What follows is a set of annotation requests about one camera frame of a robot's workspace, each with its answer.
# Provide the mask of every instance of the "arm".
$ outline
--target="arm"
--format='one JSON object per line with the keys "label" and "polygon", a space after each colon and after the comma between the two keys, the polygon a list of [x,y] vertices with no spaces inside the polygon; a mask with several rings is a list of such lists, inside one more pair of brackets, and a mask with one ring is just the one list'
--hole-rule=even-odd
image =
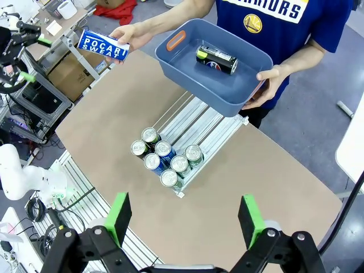
{"label": "arm", "polygon": [[165,13],[145,20],[144,22],[136,23],[136,31],[141,34],[149,31],[153,35],[156,35],[174,30],[190,19],[206,16],[210,12],[214,2],[214,0],[184,0]]}
{"label": "arm", "polygon": [[280,65],[274,65],[271,70],[259,72],[257,79],[260,81],[269,80],[269,87],[261,94],[258,91],[256,96],[259,97],[253,96],[255,100],[247,102],[243,110],[260,107],[266,101],[271,100],[285,78],[295,72],[315,67],[322,60],[325,53],[326,50],[322,46],[310,39],[302,49]]}

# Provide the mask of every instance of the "pocari sweat can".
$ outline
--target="pocari sweat can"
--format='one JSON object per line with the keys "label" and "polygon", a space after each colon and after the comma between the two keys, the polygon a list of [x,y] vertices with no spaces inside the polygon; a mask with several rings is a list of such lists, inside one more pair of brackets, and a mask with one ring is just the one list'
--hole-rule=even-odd
{"label": "pocari sweat can", "polygon": [[119,61],[124,61],[129,52],[129,44],[118,44],[118,40],[91,30],[82,32],[78,48],[108,56]]}

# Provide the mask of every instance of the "concrete floor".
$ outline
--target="concrete floor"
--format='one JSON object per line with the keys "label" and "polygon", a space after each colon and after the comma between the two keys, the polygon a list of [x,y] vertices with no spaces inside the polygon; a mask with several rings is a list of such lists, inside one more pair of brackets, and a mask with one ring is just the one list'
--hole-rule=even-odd
{"label": "concrete floor", "polygon": [[[139,3],[134,9],[133,22],[145,20],[167,9],[161,0]],[[216,8],[206,17],[217,20]],[[86,24],[90,30],[109,34],[119,26],[117,20],[92,16]],[[154,56],[154,50],[168,34],[161,34],[142,48]],[[350,119],[337,106],[342,100],[354,111],[364,91],[364,38],[345,27],[336,54],[326,54],[313,69],[291,77],[277,107],[263,120],[261,130],[307,167],[334,193],[351,190],[352,181],[335,162],[337,149]],[[44,157],[36,165],[49,167],[64,149],[44,149]],[[9,202],[0,193],[0,216],[9,205],[21,214],[25,201]],[[363,263],[364,255],[364,196],[355,201],[336,240],[323,256],[326,270],[339,266],[341,272],[355,272]]]}

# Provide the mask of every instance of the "brown table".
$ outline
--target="brown table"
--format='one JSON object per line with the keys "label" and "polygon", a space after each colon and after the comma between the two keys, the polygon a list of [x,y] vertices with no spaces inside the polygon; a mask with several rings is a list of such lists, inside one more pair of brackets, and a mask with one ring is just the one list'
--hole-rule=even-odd
{"label": "brown table", "polygon": [[[251,125],[242,126],[179,199],[130,154],[130,144],[184,93],[156,60],[133,52],[57,128],[75,162],[110,203],[130,193],[135,233],[166,263],[231,269],[246,250],[237,213],[253,194],[265,219],[319,243],[341,207],[306,168]],[[280,272],[269,265],[266,272]]]}
{"label": "brown table", "polygon": [[[65,20],[63,18],[55,19],[46,10],[39,10],[39,14],[37,14],[36,17],[39,19],[38,25],[40,25],[42,28],[42,33],[44,34],[44,38],[54,43],[57,40],[59,40],[65,32],[68,32],[75,24],[77,24],[77,22],[80,21],[86,14],[87,11],[85,9],[78,7],[77,13],[68,20]],[[45,18],[49,19],[48,23],[44,23]],[[57,23],[62,26],[62,29],[55,36],[52,36],[51,34],[48,33],[46,28],[54,20],[56,20]],[[49,48],[40,44],[32,44],[31,46],[27,47],[27,49],[36,61],[39,61],[45,54],[47,54],[50,51]]]}

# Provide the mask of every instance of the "plastic tray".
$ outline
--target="plastic tray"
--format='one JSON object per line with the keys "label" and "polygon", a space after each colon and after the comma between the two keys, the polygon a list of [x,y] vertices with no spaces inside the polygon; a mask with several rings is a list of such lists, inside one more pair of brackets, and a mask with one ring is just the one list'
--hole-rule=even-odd
{"label": "plastic tray", "polygon": [[[236,57],[234,74],[196,61],[199,46],[206,45]],[[155,50],[163,73],[225,117],[235,116],[260,88],[257,73],[271,69],[272,59],[257,47],[202,19],[178,28]]]}

